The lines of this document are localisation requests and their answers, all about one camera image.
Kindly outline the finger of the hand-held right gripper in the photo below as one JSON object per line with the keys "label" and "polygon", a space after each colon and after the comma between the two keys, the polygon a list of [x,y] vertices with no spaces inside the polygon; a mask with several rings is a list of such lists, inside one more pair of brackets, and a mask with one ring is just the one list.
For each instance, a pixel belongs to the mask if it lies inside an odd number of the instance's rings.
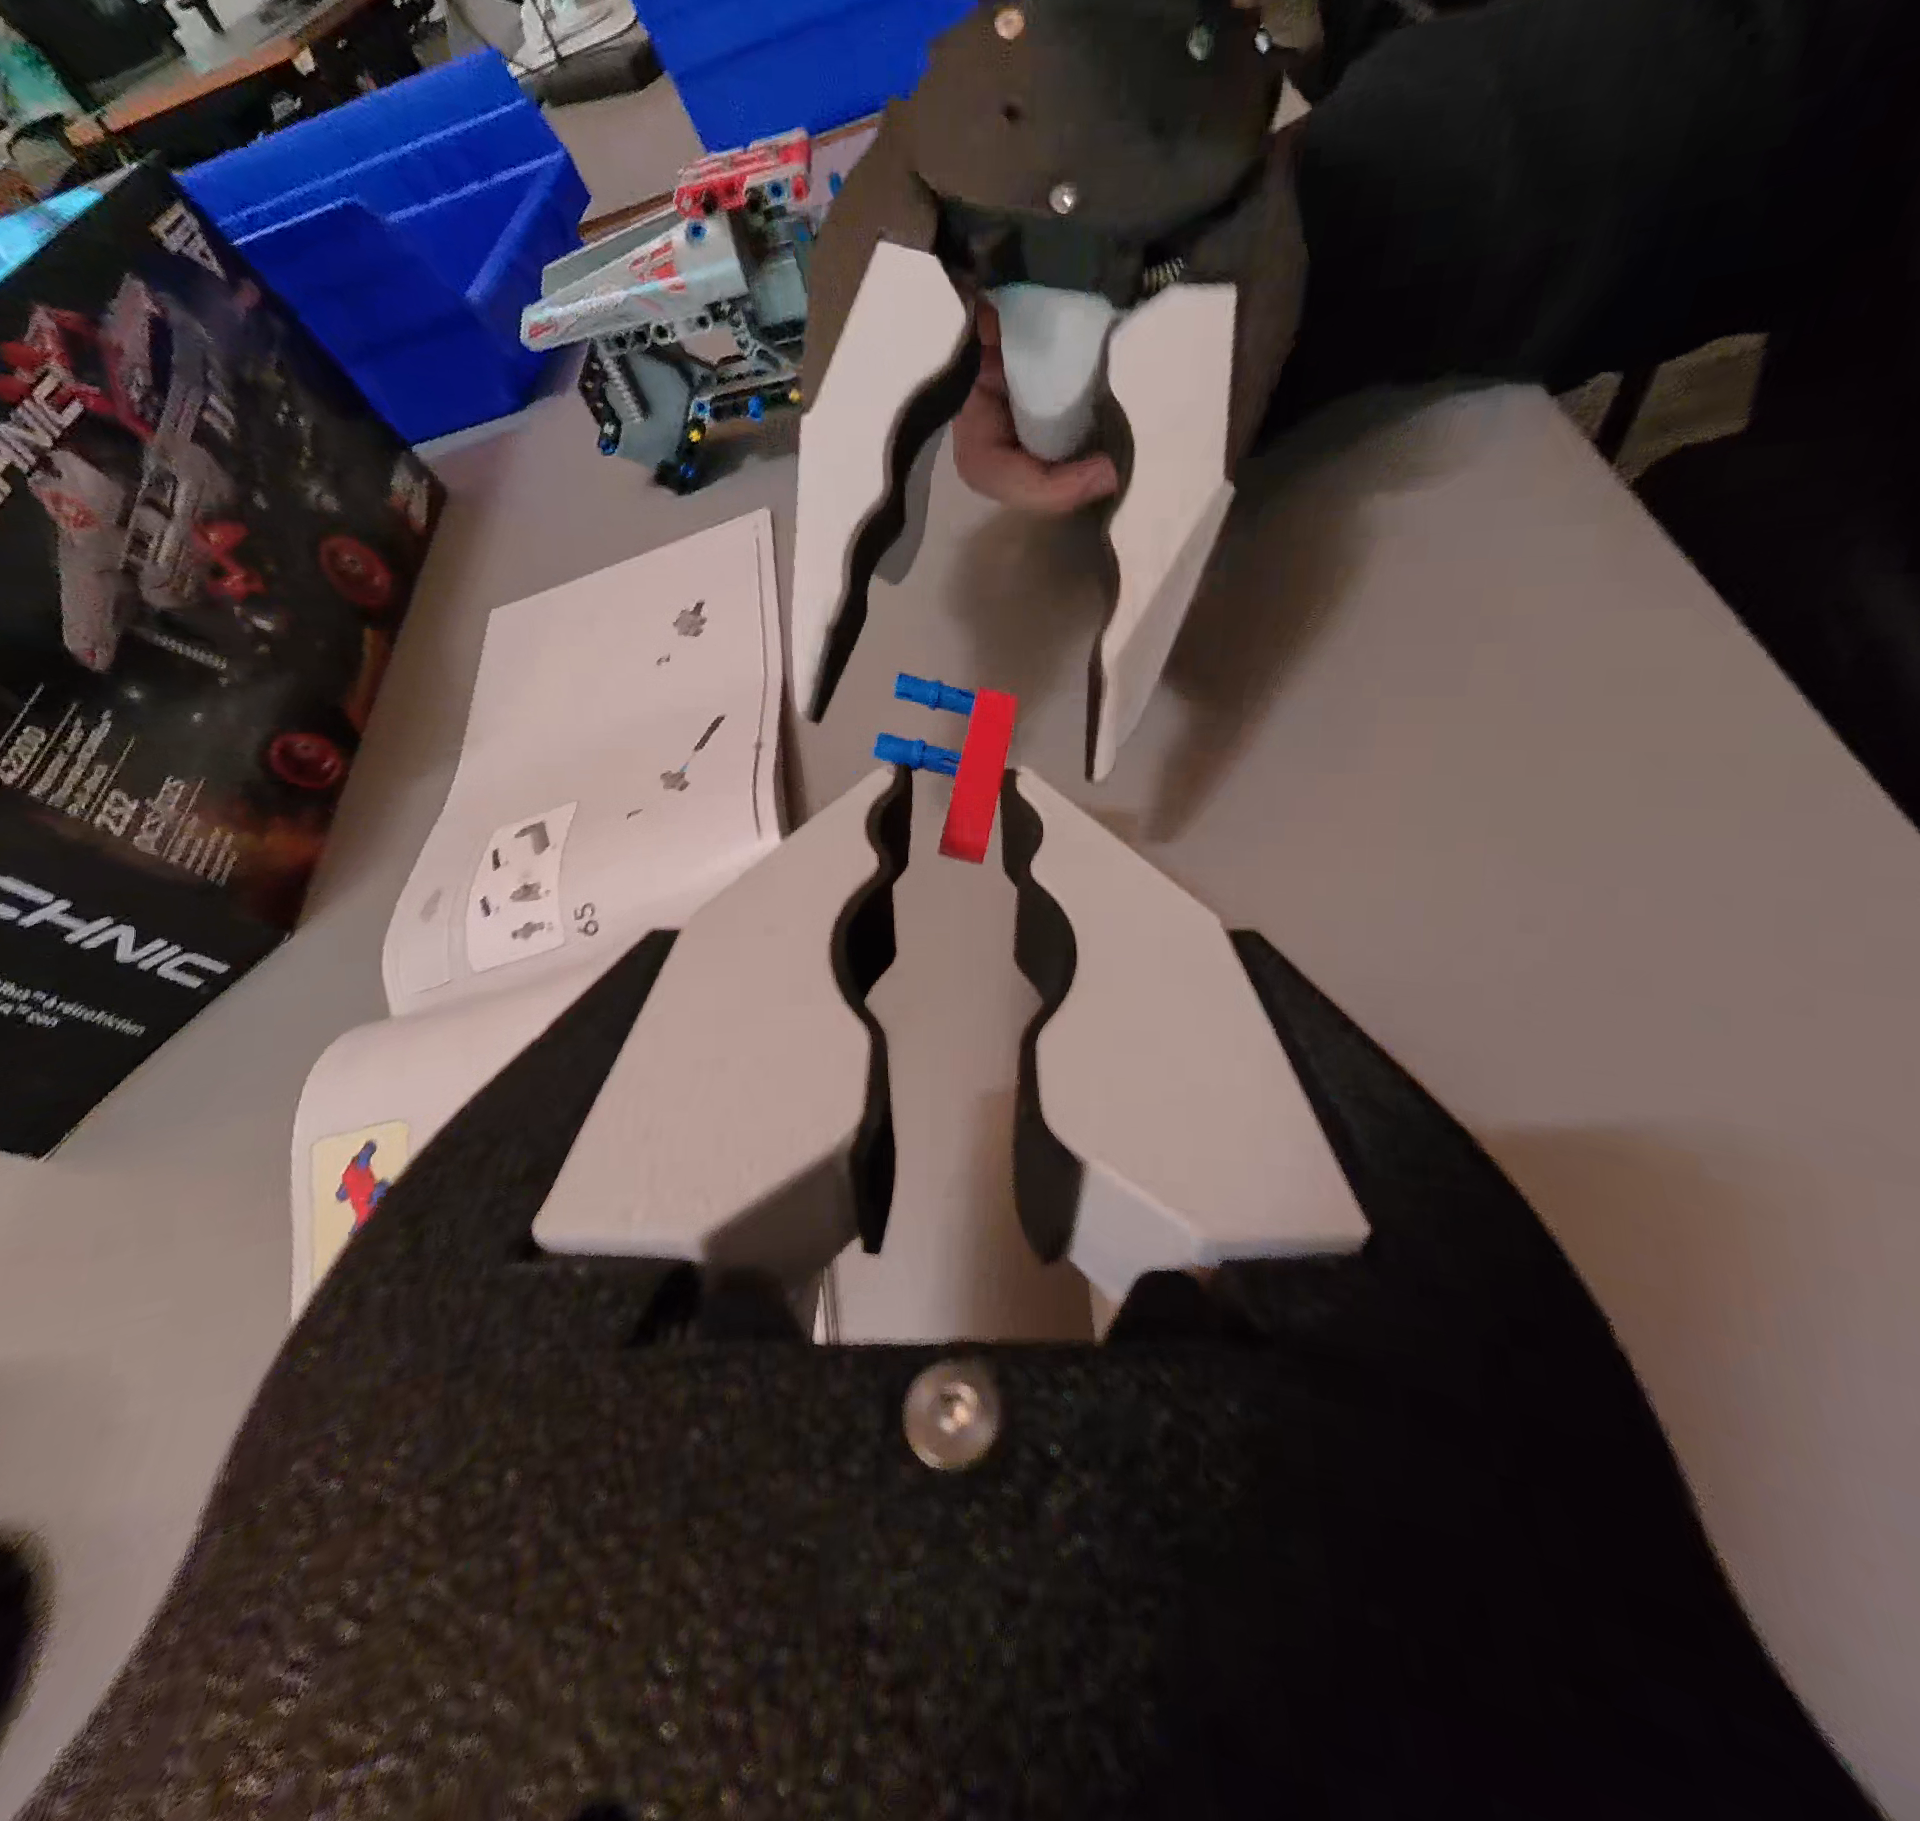
{"label": "finger of the hand-held right gripper", "polygon": [[1234,290],[1163,290],[1107,341],[1105,404],[1123,436],[1103,529],[1107,608],[1088,667],[1087,778],[1105,782],[1154,693],[1229,512]]}
{"label": "finger of the hand-held right gripper", "polygon": [[802,423],[789,672],[808,721],[834,701],[879,561],[911,529],[914,464],[966,402],[976,366],[972,304],[942,262],[879,243]]}

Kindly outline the red toy beam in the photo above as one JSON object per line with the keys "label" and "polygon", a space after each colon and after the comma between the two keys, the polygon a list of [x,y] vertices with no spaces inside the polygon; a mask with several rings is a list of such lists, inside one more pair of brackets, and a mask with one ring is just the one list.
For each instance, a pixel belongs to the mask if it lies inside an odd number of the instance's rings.
{"label": "red toy beam", "polygon": [[981,687],[972,693],[941,831],[942,856],[971,866],[987,860],[1015,724],[1017,701],[1009,692]]}

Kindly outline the wooden table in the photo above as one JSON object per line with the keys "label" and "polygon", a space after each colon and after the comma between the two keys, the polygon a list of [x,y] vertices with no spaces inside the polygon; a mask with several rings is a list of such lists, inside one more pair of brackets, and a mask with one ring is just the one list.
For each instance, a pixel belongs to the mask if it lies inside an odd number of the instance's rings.
{"label": "wooden table", "polygon": [[107,139],[130,139],[139,128],[182,110],[208,109],[220,93],[251,90],[283,74],[331,86],[346,52],[392,23],[400,2],[314,0],[295,2],[284,14],[252,14],[218,33],[201,58],[166,62],[98,110],[60,115],[56,128],[66,146],[88,149]]}

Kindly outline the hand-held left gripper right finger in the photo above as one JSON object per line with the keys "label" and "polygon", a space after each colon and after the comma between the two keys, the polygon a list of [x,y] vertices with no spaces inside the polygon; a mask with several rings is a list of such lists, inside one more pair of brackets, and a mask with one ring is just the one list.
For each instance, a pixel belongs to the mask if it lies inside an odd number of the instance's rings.
{"label": "hand-held left gripper right finger", "polygon": [[1120,1301],[1147,1274],[1357,1253],[1371,1228],[1243,941],[1030,768],[1002,782],[1020,1232]]}

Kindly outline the part-built toy truck model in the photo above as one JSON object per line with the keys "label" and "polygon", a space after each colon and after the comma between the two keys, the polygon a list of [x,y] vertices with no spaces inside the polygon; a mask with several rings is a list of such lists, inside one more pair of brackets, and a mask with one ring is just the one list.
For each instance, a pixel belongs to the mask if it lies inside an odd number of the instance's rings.
{"label": "part-built toy truck model", "polygon": [[689,495],[728,438],[802,415],[808,262],[837,187],[784,128],[689,163],[667,200],[547,263],[520,345],[583,350],[604,459]]}

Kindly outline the black toy set box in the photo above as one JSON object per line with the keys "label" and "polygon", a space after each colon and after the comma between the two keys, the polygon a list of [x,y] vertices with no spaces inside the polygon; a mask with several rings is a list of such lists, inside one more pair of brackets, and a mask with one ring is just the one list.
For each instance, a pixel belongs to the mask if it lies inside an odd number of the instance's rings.
{"label": "black toy set box", "polygon": [[4,218],[9,1155],[294,932],[444,508],[164,167]]}

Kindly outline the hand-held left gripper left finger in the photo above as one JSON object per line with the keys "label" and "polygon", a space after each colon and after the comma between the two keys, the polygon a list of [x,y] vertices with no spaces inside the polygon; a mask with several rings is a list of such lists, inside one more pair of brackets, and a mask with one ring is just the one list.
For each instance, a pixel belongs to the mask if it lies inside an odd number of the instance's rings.
{"label": "hand-held left gripper left finger", "polygon": [[531,1233],[561,1258],[877,1253],[898,1139],[869,994],[913,779],[883,767],[672,934]]}

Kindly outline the open instruction booklet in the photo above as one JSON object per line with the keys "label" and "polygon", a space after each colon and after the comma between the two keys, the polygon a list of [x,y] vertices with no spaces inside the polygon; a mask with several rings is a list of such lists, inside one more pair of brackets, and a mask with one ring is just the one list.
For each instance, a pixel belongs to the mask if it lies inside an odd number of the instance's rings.
{"label": "open instruction booklet", "polygon": [[291,1316],[479,1088],[780,842],[780,707],[770,509],[492,611],[381,941],[386,1013],[300,1092]]}

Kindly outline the grey desk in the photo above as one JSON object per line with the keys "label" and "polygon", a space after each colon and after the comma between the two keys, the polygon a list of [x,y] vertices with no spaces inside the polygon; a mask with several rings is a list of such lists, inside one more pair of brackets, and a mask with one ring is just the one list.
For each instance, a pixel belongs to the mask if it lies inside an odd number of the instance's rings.
{"label": "grey desk", "polygon": [[[428,446],[449,506],[295,935],[49,1161],[4,1157],[4,1536],[52,1626],[15,1816],[191,1545],[290,1318],[301,1081],[386,1011],[492,608],[737,512],[589,453],[560,384]],[[1754,1626],[1915,1816],[1915,829],[1530,390],[1357,396],[1236,492],[1115,778],[1082,782],[1096,523],[922,464],[789,814],[928,734],[899,671],[1020,695],[1020,755],[1276,945],[1520,1184],[1614,1321]]]}

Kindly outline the person's right hand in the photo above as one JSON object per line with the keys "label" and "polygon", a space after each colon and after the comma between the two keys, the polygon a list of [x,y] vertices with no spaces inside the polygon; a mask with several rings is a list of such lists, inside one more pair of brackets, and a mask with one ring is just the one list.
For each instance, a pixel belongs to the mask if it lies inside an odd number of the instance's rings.
{"label": "person's right hand", "polygon": [[998,318],[976,314],[980,363],[950,436],[958,478],[972,492],[1015,512],[1060,516],[1099,506],[1118,492],[1115,460],[1103,451],[1046,463],[1020,444],[1004,385]]}

